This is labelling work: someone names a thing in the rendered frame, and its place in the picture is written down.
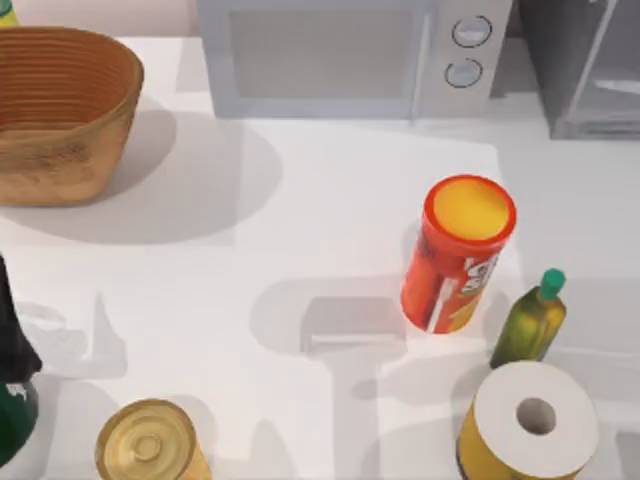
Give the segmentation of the red and yellow chip can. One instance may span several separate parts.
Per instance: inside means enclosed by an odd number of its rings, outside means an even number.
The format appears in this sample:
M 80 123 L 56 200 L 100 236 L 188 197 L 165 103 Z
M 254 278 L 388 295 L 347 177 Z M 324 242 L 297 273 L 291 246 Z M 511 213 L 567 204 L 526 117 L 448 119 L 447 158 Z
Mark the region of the red and yellow chip can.
M 428 192 L 400 303 L 407 319 L 433 334 L 471 320 L 516 225 L 516 207 L 495 181 L 462 174 Z

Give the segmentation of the pale microwave oven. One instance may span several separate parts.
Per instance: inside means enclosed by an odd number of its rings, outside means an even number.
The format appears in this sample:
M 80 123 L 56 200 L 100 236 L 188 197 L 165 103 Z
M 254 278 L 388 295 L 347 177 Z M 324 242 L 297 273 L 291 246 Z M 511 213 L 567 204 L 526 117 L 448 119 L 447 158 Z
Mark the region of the pale microwave oven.
M 513 0 L 198 0 L 214 110 L 221 118 L 422 119 L 487 103 Z M 484 16 L 489 39 L 462 48 L 452 28 Z M 466 58 L 480 81 L 456 89 Z

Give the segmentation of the round microwave knob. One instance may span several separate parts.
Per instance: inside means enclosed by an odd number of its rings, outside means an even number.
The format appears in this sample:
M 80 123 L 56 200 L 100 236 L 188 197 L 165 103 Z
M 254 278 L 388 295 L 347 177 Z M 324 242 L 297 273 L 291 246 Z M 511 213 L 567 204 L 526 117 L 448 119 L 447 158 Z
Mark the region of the round microwave knob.
M 452 28 L 452 39 L 462 48 L 476 48 L 484 44 L 492 34 L 492 24 L 484 16 L 460 19 Z
M 471 58 L 450 63 L 444 72 L 446 83 L 456 89 L 465 89 L 477 84 L 483 75 L 482 65 Z

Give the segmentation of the olive oil bottle green cap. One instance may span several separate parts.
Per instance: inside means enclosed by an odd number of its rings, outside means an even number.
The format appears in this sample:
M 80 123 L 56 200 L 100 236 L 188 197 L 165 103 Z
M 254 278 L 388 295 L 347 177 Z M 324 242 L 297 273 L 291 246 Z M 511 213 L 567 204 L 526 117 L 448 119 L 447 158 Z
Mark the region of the olive oil bottle green cap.
M 550 268 L 537 286 L 513 304 L 489 361 L 492 369 L 544 359 L 567 315 L 559 296 L 565 282 L 563 271 Z

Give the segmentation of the gold tin can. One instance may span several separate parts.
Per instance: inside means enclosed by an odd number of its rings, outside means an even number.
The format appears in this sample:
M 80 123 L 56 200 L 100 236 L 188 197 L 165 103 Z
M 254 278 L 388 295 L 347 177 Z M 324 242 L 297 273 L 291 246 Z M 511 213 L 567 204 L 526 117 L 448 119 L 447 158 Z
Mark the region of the gold tin can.
M 100 480 L 213 480 L 190 417 L 168 400 L 139 400 L 112 415 L 95 463 Z

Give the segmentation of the white paper roll yellow wrap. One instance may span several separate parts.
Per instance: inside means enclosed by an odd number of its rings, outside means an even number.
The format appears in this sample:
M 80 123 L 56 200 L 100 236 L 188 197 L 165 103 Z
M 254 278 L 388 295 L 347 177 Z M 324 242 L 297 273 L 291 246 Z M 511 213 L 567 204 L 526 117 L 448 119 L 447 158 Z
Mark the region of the white paper roll yellow wrap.
M 579 383 L 554 366 L 517 361 L 480 384 L 456 459 L 463 480 L 574 480 L 598 440 L 596 411 Z

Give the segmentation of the brown woven basket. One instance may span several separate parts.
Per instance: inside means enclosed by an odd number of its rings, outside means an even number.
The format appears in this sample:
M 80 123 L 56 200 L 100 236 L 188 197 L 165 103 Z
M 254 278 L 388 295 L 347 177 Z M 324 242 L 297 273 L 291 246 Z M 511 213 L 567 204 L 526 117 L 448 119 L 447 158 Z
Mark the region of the brown woven basket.
M 139 57 L 107 35 L 0 28 L 0 205 L 65 206 L 101 194 L 143 82 Z

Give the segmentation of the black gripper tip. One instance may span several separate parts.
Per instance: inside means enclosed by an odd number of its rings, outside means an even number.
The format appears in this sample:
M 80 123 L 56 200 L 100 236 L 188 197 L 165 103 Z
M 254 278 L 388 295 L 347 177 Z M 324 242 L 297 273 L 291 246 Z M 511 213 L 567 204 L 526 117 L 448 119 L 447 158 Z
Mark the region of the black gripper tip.
M 4 257 L 0 254 L 0 383 L 26 383 L 43 362 L 25 336 L 16 314 Z

